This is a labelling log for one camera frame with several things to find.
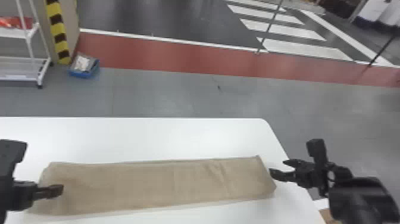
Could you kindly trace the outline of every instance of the white floor line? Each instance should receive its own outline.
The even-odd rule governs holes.
[[[253,20],[241,19],[242,23],[250,30],[257,30],[265,32],[268,29],[269,23],[263,23]],[[296,36],[298,38],[316,39],[319,41],[326,41],[321,35],[312,30],[294,28],[289,26],[272,25],[270,33],[277,33],[287,36]]]
[[[329,201],[327,198],[315,200],[314,205],[318,210],[329,209]]]
[[[284,5],[284,7],[288,8],[288,9],[291,9],[291,10],[297,10],[297,11],[301,11],[302,10],[300,8],[291,7],[290,5]],[[310,10],[304,10],[304,11],[309,11],[309,12],[315,13],[317,15],[326,15],[325,13],[316,13],[316,12],[313,12],[313,11],[310,11]]]
[[[163,41],[163,42],[169,42],[169,43],[182,43],[182,44],[188,44],[188,45],[209,46],[209,47],[213,47],[213,48],[234,49],[234,50],[240,50],[240,51],[255,52],[257,50],[256,48],[247,48],[244,46],[232,46],[232,45],[223,45],[223,44],[217,44],[217,43],[186,41],[186,40],[178,40],[178,39],[172,39],[172,38],[159,38],[156,36],[145,36],[145,35],[119,33],[119,32],[111,32],[111,31],[104,31],[104,30],[93,30],[93,29],[81,28],[80,31],[83,33],[93,33],[93,34],[108,35],[108,36],[119,36],[122,38],[144,39],[144,40],[150,40],[150,41]],[[262,49],[260,52],[266,53],[268,51]]]
[[[336,48],[328,48],[326,46],[315,46],[303,43],[293,43],[288,41],[278,41],[265,39],[264,47],[268,51],[280,52],[285,54],[303,55],[317,58],[328,58],[344,61],[353,61],[349,56]]]
[[[369,64],[370,63],[369,61],[354,61],[354,62],[356,62],[357,64]],[[373,66],[380,66],[380,67],[389,67],[389,68],[393,68],[393,69],[400,69],[400,66],[396,66],[396,65],[385,66],[385,65],[382,65],[382,64],[379,64],[379,63],[373,63],[372,65]]]
[[[276,8],[278,7],[277,5],[274,5],[274,4],[253,1],[253,0],[225,0],[225,1],[237,2],[237,3],[241,3],[241,4],[245,4],[245,5],[253,5],[253,6],[258,6],[258,7],[262,7],[262,8],[268,8],[270,10],[276,10]],[[279,8],[279,11],[286,12],[286,10],[284,10],[282,7]]]
[[[336,36],[342,38],[345,42],[347,42],[348,44],[352,45],[354,48],[356,48],[357,50],[359,50],[361,53],[363,53],[365,56],[367,56],[368,58],[373,59],[376,56],[376,53],[374,51],[372,51],[371,49],[367,48],[365,45],[363,45],[362,43],[358,42],[357,40],[355,40],[354,38],[350,37],[349,35],[347,35],[345,32],[339,30],[337,27],[335,27],[334,25],[328,23],[327,21],[325,21],[323,18],[315,15],[314,13],[310,12],[310,11],[305,11],[305,10],[301,10],[305,15],[307,15],[309,18],[313,19],[314,21],[316,21],[317,23],[319,23],[321,26],[327,28],[329,31],[331,31],[332,33],[334,33]],[[376,60],[377,63],[383,65],[383,66],[393,66],[393,64],[386,60],[383,57],[379,57]]]
[[[261,11],[261,10],[253,10],[251,8],[239,7],[239,6],[235,6],[235,5],[228,5],[228,7],[234,13],[243,14],[243,15],[250,15],[250,16],[255,16],[255,17],[260,17],[260,18],[268,18],[268,19],[272,19],[272,17],[274,16],[273,13]],[[284,21],[286,23],[296,23],[296,24],[304,25],[304,23],[302,21],[300,21],[298,18],[291,16],[291,15],[278,14],[278,15],[276,15],[275,19],[279,20],[279,21]]]

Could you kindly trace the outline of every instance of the blue basket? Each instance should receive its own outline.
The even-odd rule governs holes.
[[[72,69],[70,69],[69,72],[70,72],[71,76],[75,76],[75,77],[83,78],[83,79],[89,79],[96,74],[97,70],[99,70],[99,64],[100,64],[100,60],[96,59],[92,69],[89,72],[76,71],[76,70],[72,70]]]

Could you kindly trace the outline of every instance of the gray floor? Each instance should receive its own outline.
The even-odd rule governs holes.
[[[378,49],[384,47],[384,45],[388,42],[388,40],[392,37],[392,34],[380,32],[373,28],[365,28],[361,29],[352,23],[348,23],[346,20],[337,18],[338,21],[342,23],[342,26],[347,27],[351,30],[352,33],[356,33],[357,36],[362,37],[365,40],[370,41],[372,44],[378,46]],[[387,46],[385,52],[393,55],[397,58],[400,58],[400,36],[398,36],[389,46]]]
[[[43,90],[0,82],[0,116],[260,117],[289,157],[324,138],[332,161],[380,177],[400,202],[400,89],[104,68],[81,80],[57,66]]]

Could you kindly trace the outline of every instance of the red floor stripe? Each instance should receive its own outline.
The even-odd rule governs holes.
[[[400,86],[400,69],[285,54],[81,33],[77,51],[102,67],[267,77],[370,86]]]

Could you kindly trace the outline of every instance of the shelf rack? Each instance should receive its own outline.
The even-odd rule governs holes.
[[[41,89],[43,87],[43,78],[45,77],[46,71],[48,67],[52,65],[49,49],[47,47],[43,30],[39,23],[38,14],[32,0],[29,0],[29,4],[36,22],[33,24],[31,29],[26,29],[24,13],[20,0],[15,0],[15,3],[17,4],[22,29],[8,29],[0,27],[0,38],[25,39],[30,57],[22,58],[0,56],[0,80],[36,82],[37,87]],[[42,37],[47,58],[35,58],[33,53],[32,37],[38,31]]]

